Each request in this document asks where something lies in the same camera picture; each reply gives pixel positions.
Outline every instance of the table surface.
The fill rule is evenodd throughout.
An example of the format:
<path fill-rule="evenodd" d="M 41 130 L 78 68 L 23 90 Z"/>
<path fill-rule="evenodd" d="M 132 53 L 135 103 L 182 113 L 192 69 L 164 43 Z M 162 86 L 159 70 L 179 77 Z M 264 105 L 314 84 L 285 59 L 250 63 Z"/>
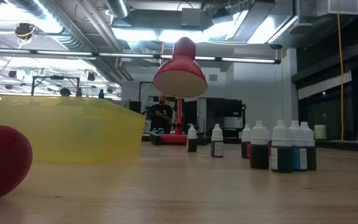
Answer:
<path fill-rule="evenodd" d="M 252 170 L 239 145 L 142 143 L 139 160 L 33 164 L 0 223 L 358 223 L 358 152 L 318 149 L 318 170 Z"/>

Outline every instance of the black shirt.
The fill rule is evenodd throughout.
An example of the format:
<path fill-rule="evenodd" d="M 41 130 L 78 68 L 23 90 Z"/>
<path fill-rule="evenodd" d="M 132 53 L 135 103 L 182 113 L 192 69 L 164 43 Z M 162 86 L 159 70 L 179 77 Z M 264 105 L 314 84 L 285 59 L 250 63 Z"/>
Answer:
<path fill-rule="evenodd" d="M 159 103 L 152 106 L 152 109 L 159 111 L 165 116 L 168 116 L 169 118 L 172 118 L 172 108 L 168 105 L 161 105 Z"/>

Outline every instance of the lamp shade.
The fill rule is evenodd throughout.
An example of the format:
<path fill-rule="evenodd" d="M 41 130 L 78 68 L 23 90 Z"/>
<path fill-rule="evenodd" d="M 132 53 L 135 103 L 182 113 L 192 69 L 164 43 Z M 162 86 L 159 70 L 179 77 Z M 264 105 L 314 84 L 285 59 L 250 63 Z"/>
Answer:
<path fill-rule="evenodd" d="M 172 58 L 161 65 L 154 76 L 154 86 L 162 93 L 177 97 L 203 94 L 208 85 L 200 66 L 194 61 L 196 44 L 182 37 L 173 46 Z"/>

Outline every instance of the red ball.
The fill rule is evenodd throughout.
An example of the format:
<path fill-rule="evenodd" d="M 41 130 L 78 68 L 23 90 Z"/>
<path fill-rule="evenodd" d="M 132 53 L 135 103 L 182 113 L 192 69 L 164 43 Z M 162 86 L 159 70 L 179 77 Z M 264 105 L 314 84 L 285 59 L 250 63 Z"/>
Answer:
<path fill-rule="evenodd" d="M 29 140 L 18 130 L 0 126 L 0 197 L 15 189 L 32 162 Z"/>

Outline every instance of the yellow plastic bin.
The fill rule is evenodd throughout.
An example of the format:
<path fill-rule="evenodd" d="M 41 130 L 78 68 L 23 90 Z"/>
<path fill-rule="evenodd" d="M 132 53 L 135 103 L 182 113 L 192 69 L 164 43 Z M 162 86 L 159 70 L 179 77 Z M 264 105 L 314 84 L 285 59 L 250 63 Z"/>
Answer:
<path fill-rule="evenodd" d="M 139 156 L 144 119 L 95 98 L 0 95 L 0 125 L 29 139 L 37 162 L 100 162 Z"/>

